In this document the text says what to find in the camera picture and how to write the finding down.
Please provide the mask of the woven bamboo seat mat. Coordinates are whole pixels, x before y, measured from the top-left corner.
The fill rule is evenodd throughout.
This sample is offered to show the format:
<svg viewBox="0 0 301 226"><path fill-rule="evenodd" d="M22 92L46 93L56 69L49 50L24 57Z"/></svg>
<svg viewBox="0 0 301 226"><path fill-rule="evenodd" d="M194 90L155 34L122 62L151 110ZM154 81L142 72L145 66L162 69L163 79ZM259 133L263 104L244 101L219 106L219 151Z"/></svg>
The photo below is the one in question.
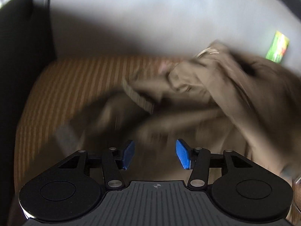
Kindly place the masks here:
<svg viewBox="0 0 301 226"><path fill-rule="evenodd" d="M300 223L300 175L285 179L234 150L209 150L206 189L188 189L191 170L186 169L187 181L126 181L130 166L120 171L126 187L107 189L101 168L103 150L63 154L54 135L86 106L121 88L124 81L153 78L162 66L183 60L66 60L42 73L29 95L16 137L15 187L26 225Z"/></svg>

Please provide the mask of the brown khaki garment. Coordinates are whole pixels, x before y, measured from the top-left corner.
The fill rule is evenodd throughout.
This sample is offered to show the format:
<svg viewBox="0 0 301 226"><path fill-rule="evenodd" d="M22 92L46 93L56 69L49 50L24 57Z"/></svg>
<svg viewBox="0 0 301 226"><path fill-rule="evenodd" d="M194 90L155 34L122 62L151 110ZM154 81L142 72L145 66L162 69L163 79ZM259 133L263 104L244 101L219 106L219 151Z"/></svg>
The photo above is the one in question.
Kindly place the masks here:
<svg viewBox="0 0 301 226"><path fill-rule="evenodd" d="M176 140L234 150L285 179L300 175L300 77L270 60L212 43L200 55L124 81L59 128L65 156L136 145L124 179L184 180Z"/></svg>

